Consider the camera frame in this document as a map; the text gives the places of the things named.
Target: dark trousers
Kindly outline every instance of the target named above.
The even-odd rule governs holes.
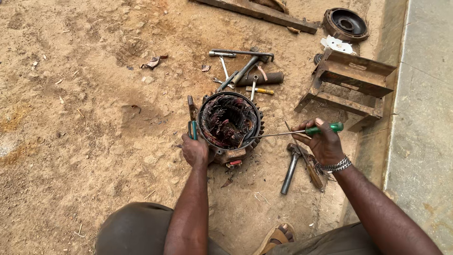
[[[130,203],[102,224],[96,255],[162,255],[173,210],[154,203]],[[209,255],[229,255],[211,238]],[[278,245],[267,255],[374,255],[381,254],[361,223],[322,235]]]

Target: green pliers handle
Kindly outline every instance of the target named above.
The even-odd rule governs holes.
[[[187,123],[187,129],[189,130],[189,138],[192,140],[198,140],[197,137],[197,122],[192,120]]]

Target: fingernail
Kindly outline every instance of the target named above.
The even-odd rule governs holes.
[[[324,121],[321,120],[320,118],[316,118],[316,124],[318,124],[319,126],[321,126],[322,124],[324,124]]]

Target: green screwdriver handle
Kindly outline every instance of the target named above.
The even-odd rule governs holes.
[[[335,133],[343,131],[343,128],[344,128],[343,123],[341,123],[341,122],[330,123],[329,125]],[[321,132],[321,130],[318,127],[309,127],[307,129],[305,129],[306,135],[313,135],[313,134],[320,133],[320,132]]]

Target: metal bracelet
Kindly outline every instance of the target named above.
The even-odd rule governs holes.
[[[349,160],[349,158],[345,157],[336,165],[321,165],[321,168],[328,173],[332,173],[346,169],[346,167],[350,165],[352,165],[352,162]]]

